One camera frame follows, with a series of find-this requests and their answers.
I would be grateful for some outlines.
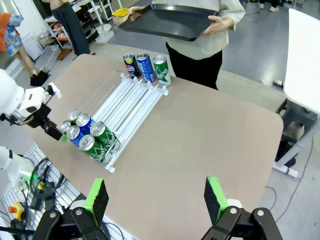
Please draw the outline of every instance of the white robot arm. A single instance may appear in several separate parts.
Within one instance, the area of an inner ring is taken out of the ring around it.
[[[62,97],[52,82],[47,90],[42,87],[24,90],[5,70],[0,69],[0,120],[7,120],[11,125],[41,126],[48,135],[59,140],[62,133],[48,118],[51,109],[47,106],[47,99],[50,96]]]
[[[12,187],[18,195],[21,194],[20,187],[27,189],[26,182],[30,183],[34,168],[31,160],[15,154],[4,146],[0,146],[0,169],[7,172]]]

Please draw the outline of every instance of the blue can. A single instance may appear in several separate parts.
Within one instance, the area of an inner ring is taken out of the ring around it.
[[[81,132],[84,134],[90,134],[90,128],[95,123],[95,121],[87,113],[78,116],[75,122],[76,125],[79,126]]]
[[[156,79],[154,69],[151,64],[150,56],[146,52],[141,52],[136,56],[138,65],[145,82],[154,82]]]
[[[73,125],[66,132],[66,137],[70,142],[76,145],[78,148],[80,147],[80,140],[83,138],[85,134],[80,130],[80,127],[77,125]]]

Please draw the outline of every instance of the white shirt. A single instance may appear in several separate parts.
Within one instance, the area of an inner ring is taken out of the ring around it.
[[[219,17],[222,19],[233,19],[234,31],[236,30],[236,24],[246,13],[239,0],[156,0],[154,3],[173,4],[218,11]],[[213,35],[202,34],[195,41],[183,41],[173,38],[166,38],[166,41],[171,48],[182,55],[195,60],[200,60],[209,58],[220,52],[228,45],[229,36],[227,31],[222,31]]]

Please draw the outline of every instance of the woman's hand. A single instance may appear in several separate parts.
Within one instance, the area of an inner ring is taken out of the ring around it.
[[[137,10],[142,10],[144,9],[144,6],[132,6],[128,9],[129,11],[129,15],[131,15],[133,12],[137,11]]]
[[[208,19],[213,21],[213,23],[211,23],[211,25],[208,26],[204,31],[204,34],[207,35],[213,35],[219,32],[223,32],[228,28],[231,28],[235,24],[234,20],[230,17],[222,19],[219,16],[208,16]]]
[[[134,22],[137,18],[141,17],[142,14],[140,12],[135,12],[135,11],[142,10],[144,8],[145,8],[144,6],[132,6],[132,7],[130,7],[128,9],[130,20],[132,22]]]

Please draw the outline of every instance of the black shoe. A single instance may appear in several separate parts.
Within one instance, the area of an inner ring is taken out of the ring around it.
[[[41,87],[49,78],[48,73],[41,71],[38,75],[33,75],[30,78],[30,85],[35,87]]]

